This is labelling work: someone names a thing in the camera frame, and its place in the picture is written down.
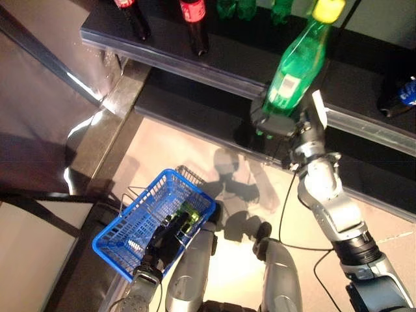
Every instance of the bottle label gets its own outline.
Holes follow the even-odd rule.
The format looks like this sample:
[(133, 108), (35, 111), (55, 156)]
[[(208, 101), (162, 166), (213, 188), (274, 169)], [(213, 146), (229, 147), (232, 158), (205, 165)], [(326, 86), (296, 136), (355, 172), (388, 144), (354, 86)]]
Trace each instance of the bottle label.
[(130, 7), (136, 0), (114, 0), (117, 7), (119, 8), (127, 8)]
[(416, 80), (406, 83), (403, 88), (398, 91), (398, 96), (405, 105), (416, 105)]
[(193, 3), (180, 1), (183, 18), (189, 23), (200, 21), (205, 16), (205, 3), (203, 0), (197, 0)]
[(285, 75), (278, 90), (278, 94), (283, 98), (290, 98), (300, 83), (300, 79), (292, 75)]

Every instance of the shelf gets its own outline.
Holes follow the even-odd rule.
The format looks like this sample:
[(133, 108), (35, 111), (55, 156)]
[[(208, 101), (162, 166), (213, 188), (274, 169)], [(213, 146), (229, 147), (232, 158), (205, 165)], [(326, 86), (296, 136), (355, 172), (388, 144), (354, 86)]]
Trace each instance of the shelf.
[[(152, 29), (148, 42), (134, 37), (112, 1), (100, 1), (91, 12), (81, 27), (83, 41), (247, 99), (271, 81), (280, 55), (306, 24), (291, 16), (286, 25), (273, 27), (263, 8), (251, 22), (220, 21), (215, 2), (207, 1), (210, 52), (198, 58), (190, 52), (177, 1), (141, 0), (140, 6)], [(416, 157), (416, 110), (389, 120), (376, 109), (391, 55), (414, 62), (411, 51), (356, 32), (338, 33), (334, 28), (330, 43), (337, 45), (329, 45), (330, 60), (313, 85), (330, 108), (329, 126)]]

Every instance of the yellow bottle cap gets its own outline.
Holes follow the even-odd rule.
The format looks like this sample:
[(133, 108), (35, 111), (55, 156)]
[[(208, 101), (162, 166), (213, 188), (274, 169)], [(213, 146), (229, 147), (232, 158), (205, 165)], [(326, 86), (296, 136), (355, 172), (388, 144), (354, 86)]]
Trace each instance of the yellow bottle cap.
[(318, 0), (312, 16), (321, 23), (331, 24), (341, 15), (345, 0)]

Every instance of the green bottle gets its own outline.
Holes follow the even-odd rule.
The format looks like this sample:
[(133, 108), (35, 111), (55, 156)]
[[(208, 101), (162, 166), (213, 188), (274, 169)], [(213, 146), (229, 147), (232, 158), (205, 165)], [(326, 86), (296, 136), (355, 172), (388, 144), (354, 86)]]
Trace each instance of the green bottle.
[(292, 113), (324, 64), (331, 24), (344, 5), (345, 0), (318, 0), (306, 28), (280, 60), (263, 105), (266, 113)]
[(293, 0), (275, 0), (272, 6), (270, 16), (273, 25), (287, 23), (287, 16), (291, 15)]
[(240, 20), (251, 21), (256, 11), (257, 6), (255, 0), (239, 0), (237, 2), (237, 14)]
[(232, 18), (236, 7), (236, 0), (216, 0), (216, 10), (221, 20)]

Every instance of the red label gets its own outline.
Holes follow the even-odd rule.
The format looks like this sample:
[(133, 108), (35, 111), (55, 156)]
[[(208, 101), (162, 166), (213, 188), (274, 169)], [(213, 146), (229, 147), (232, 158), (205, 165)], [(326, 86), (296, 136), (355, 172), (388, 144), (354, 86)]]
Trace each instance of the red label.
[(183, 18), (185, 21), (195, 23), (200, 21), (205, 16), (205, 3), (203, 0), (198, 0), (193, 3), (185, 3), (179, 0), (181, 3), (181, 9)]
[(136, 0), (114, 0), (117, 7), (119, 8), (127, 8), (130, 7)]

